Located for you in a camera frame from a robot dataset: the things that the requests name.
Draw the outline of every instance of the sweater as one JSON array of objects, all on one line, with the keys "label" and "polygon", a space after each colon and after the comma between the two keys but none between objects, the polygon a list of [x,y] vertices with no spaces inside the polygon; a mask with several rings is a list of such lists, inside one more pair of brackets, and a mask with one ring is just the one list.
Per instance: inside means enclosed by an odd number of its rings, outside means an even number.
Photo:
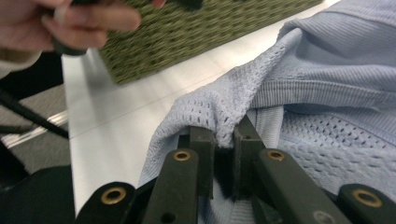
[{"label": "sweater", "polygon": [[[253,61],[177,99],[149,144],[140,184],[156,177],[189,126],[211,130],[219,149],[248,115],[264,144],[288,152],[334,194],[349,183],[396,201],[396,2],[344,0],[288,21]],[[255,223],[249,200],[199,205],[199,223]]]},{"label": "sweater", "polygon": [[10,72],[32,66],[38,60],[40,54],[41,52],[0,49],[0,78]]}]

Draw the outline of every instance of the black bar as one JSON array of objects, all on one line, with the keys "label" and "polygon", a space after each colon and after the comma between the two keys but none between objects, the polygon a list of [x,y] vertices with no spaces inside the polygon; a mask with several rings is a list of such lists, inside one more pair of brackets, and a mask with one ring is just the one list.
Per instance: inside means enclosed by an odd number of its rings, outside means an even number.
[{"label": "black bar", "polygon": [[190,128],[190,149],[199,157],[198,162],[198,194],[213,198],[213,170],[216,141],[208,129]]},{"label": "black bar", "polygon": [[143,224],[197,222],[198,155],[190,149],[166,155]]},{"label": "black bar", "polygon": [[286,152],[264,149],[254,167],[285,223],[351,223]]},{"label": "black bar", "polygon": [[123,224],[125,211],[134,197],[134,187],[113,182],[97,189],[84,204],[76,224]]},{"label": "black bar", "polygon": [[236,198],[251,194],[251,163],[257,158],[264,144],[247,116],[233,130],[233,194]]},{"label": "black bar", "polygon": [[341,187],[336,204],[353,223],[396,222],[396,203],[379,190],[364,185]]}]

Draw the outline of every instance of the finger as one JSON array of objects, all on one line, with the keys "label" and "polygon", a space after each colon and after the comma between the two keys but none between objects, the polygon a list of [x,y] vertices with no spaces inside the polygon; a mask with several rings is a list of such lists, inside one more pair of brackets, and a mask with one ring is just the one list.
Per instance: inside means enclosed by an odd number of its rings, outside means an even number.
[{"label": "finger", "polygon": [[165,0],[152,0],[152,5],[154,5],[157,8],[163,7],[165,5]]},{"label": "finger", "polygon": [[135,30],[141,20],[137,10],[125,5],[58,7],[54,19],[65,26],[119,31]]},{"label": "finger", "polygon": [[31,0],[42,7],[56,8],[60,6],[68,6],[72,0]]},{"label": "finger", "polygon": [[48,16],[44,16],[42,22],[57,40],[72,49],[101,48],[107,41],[105,30],[66,27]]}]

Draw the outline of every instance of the hole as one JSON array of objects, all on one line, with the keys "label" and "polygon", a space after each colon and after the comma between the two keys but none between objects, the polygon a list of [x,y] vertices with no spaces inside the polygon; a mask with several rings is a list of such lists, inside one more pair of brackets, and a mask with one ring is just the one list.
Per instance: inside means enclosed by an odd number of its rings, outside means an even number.
[{"label": "hole", "polygon": [[355,189],[352,192],[353,196],[360,203],[370,207],[381,207],[382,201],[372,192],[365,189]]},{"label": "hole", "polygon": [[172,213],[165,213],[161,216],[162,223],[172,223],[176,220],[176,216]]},{"label": "hole", "polygon": [[118,197],[120,197],[121,193],[119,191],[112,191],[110,193],[107,194],[107,198],[108,199],[116,199]]},{"label": "hole", "polygon": [[174,159],[177,161],[187,161],[190,159],[190,157],[191,157],[191,154],[188,151],[178,151],[174,155]]},{"label": "hole", "polygon": [[106,190],[101,197],[104,204],[115,204],[122,201],[126,196],[126,190],[122,187],[115,187]]},{"label": "hole", "polygon": [[180,153],[180,154],[177,154],[177,157],[178,157],[179,159],[185,159],[185,158],[187,158],[187,154]]},{"label": "hole", "polygon": [[274,151],[274,150],[269,151],[267,153],[267,156],[269,158],[271,158],[272,160],[274,160],[274,161],[283,161],[283,160],[285,160],[285,154],[283,154],[280,151]]}]

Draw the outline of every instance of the brass grommet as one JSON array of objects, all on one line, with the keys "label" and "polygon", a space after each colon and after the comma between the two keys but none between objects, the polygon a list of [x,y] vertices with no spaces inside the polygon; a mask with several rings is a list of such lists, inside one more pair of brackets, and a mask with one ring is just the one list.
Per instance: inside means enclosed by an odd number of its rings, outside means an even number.
[{"label": "brass grommet", "polygon": [[355,189],[352,191],[353,197],[358,200],[358,202],[365,204],[370,207],[381,207],[382,201],[373,194],[372,192],[365,189]]},{"label": "brass grommet", "polygon": [[126,190],[122,187],[115,187],[106,190],[101,197],[102,203],[104,204],[115,204],[119,203],[126,196]]},{"label": "brass grommet", "polygon": [[178,151],[174,154],[174,159],[177,161],[187,161],[191,158],[191,154],[188,151]]},{"label": "brass grommet", "polygon": [[271,150],[267,152],[267,156],[274,161],[283,161],[285,160],[285,154],[277,150]]}]

